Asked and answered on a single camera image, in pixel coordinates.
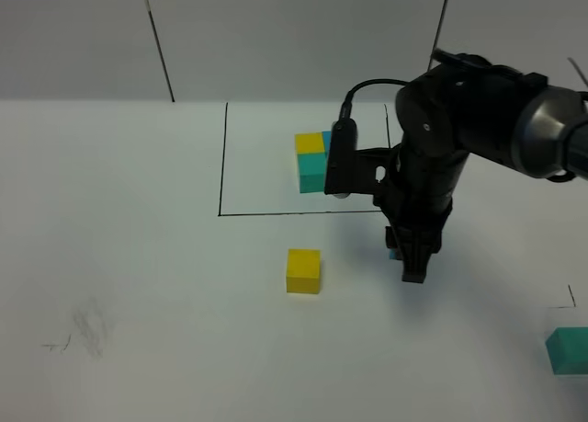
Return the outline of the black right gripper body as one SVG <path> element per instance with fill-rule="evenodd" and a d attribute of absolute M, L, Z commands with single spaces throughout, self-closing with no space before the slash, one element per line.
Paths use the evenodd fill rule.
<path fill-rule="evenodd" d="M 463 151 L 427 157 L 398 145 L 390 167 L 389 189 L 376 199 L 390 221 L 386 228 L 389 250 L 395 250 L 401 259 L 406 247 L 429 247 L 431 255 L 440 251 L 453 192 L 467 159 Z"/>

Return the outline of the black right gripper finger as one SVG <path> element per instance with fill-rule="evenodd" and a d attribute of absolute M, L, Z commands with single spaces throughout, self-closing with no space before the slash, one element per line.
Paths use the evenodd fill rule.
<path fill-rule="evenodd" d="M 431 249 L 425 246 L 406 247 L 402 251 L 403 271 L 401 280 L 409 283 L 424 283 Z"/>

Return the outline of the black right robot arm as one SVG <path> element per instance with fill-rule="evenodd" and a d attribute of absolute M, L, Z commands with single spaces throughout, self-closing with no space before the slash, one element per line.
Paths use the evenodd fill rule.
<path fill-rule="evenodd" d="M 396 96 L 403 135 L 374 199 L 405 282 L 422 283 L 472 154 L 532 178 L 587 177 L 587 95 L 471 54 L 435 50 L 438 65 Z"/>

